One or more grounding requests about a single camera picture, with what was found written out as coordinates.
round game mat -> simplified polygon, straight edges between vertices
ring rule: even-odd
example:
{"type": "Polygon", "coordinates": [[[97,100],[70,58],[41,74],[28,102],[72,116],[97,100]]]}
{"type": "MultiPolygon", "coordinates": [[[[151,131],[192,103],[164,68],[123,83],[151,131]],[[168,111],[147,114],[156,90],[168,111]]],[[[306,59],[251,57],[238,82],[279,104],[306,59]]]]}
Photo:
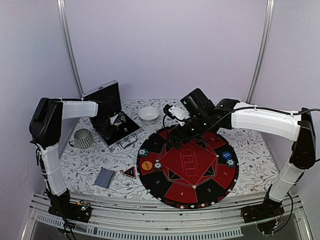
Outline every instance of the round game mat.
{"type": "Polygon", "coordinates": [[[166,145],[164,128],[141,145],[137,172],[147,191],[180,209],[211,206],[235,186],[239,163],[234,149],[219,134],[206,132],[180,149],[166,145]]]}

floral pattern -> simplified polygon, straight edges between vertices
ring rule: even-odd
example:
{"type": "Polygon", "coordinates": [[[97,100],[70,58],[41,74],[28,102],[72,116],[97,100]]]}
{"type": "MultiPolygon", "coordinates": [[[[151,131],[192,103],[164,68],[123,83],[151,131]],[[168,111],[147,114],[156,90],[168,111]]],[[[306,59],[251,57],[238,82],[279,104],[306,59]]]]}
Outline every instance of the floral pattern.
{"type": "MultiPolygon", "coordinates": [[[[166,104],[182,106],[180,101],[175,99],[122,101],[122,110],[142,129],[137,135],[138,141],[126,149],[120,149],[115,144],[107,147],[95,133],[90,119],[81,118],[75,131],[82,128],[89,129],[93,134],[94,143],[87,149],[66,146],[60,158],[60,165],[67,188],[74,193],[99,197],[156,200],[147,192],[138,176],[131,178],[123,175],[122,172],[136,166],[141,144],[148,136],[163,127],[164,113],[162,109],[166,104]],[[160,111],[158,121],[152,125],[143,124],[138,118],[139,109],[147,106],[154,106],[160,111]],[[115,171],[109,188],[94,185],[101,167],[115,171]]],[[[165,120],[166,126],[175,123],[176,121],[169,118],[165,120]]],[[[243,129],[220,129],[218,133],[229,141],[239,161],[239,177],[227,197],[267,191],[279,173],[260,132],[243,129]]]]}

case handle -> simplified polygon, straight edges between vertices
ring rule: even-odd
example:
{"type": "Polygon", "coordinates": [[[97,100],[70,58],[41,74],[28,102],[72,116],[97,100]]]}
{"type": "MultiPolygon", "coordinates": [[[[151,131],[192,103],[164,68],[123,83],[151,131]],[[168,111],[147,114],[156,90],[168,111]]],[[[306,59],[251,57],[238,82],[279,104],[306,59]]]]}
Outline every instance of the case handle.
{"type": "Polygon", "coordinates": [[[130,143],[129,143],[128,145],[126,145],[126,146],[122,146],[122,145],[121,145],[121,142],[118,142],[118,146],[119,146],[121,149],[126,149],[127,147],[131,146],[132,144],[134,144],[134,143],[138,140],[138,137],[137,137],[136,134],[133,134],[133,136],[134,136],[134,138],[135,138],[134,141],[130,142],[130,143]]]}

black case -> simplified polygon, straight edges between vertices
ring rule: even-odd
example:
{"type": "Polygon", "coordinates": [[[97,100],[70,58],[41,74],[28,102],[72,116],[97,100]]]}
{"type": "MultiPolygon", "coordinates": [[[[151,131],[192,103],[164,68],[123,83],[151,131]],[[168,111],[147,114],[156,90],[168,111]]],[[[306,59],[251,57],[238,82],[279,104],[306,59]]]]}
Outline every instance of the black case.
{"type": "MultiPolygon", "coordinates": [[[[117,80],[113,80],[101,86],[98,86],[97,88],[89,91],[88,93],[85,93],[82,97],[84,100],[88,101],[96,100],[104,102],[104,99],[106,99],[107,96],[116,98],[121,105],[119,84],[117,80]]],[[[132,135],[132,137],[135,138],[135,140],[137,140],[137,134],[139,133],[140,126],[136,124],[130,117],[128,117],[122,111],[122,107],[120,108],[119,114],[125,116],[125,123],[122,123],[120,126],[118,126],[116,132],[109,139],[103,136],[103,134],[99,134],[97,132],[97,134],[102,138],[102,140],[108,147],[115,143],[118,143],[121,148],[125,148],[128,145],[133,144],[134,141],[131,141],[131,143],[126,144],[126,146],[123,146],[120,143],[121,140],[128,138],[130,135],[132,135]]]]}

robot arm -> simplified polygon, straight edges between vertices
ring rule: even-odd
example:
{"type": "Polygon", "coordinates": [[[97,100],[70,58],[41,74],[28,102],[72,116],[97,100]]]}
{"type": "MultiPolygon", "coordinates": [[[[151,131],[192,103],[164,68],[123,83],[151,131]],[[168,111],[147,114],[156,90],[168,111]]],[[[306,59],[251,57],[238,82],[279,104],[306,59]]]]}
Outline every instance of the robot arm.
{"type": "Polygon", "coordinates": [[[247,206],[241,211],[246,223],[283,214],[282,200],[305,170],[316,162],[316,137],[311,114],[305,112],[308,109],[303,108],[300,113],[279,111],[234,99],[223,99],[214,106],[198,88],[184,97],[181,103],[187,109],[189,118],[186,112],[182,114],[181,108],[178,111],[177,107],[166,105],[163,109],[170,118],[179,120],[179,125],[167,135],[167,144],[173,147],[180,148],[180,142],[187,144],[193,137],[208,130],[216,132],[219,128],[250,129],[293,141],[292,154],[267,191],[263,203],[247,206]]]}
{"type": "Polygon", "coordinates": [[[37,147],[37,163],[46,182],[51,201],[49,213],[60,217],[88,222],[91,214],[88,202],[70,203],[59,163],[58,142],[61,137],[62,121],[65,119],[89,117],[97,131],[112,136],[116,127],[111,118],[119,112],[120,103],[106,97],[105,102],[80,99],[42,98],[32,117],[29,131],[31,143],[37,147]]]}

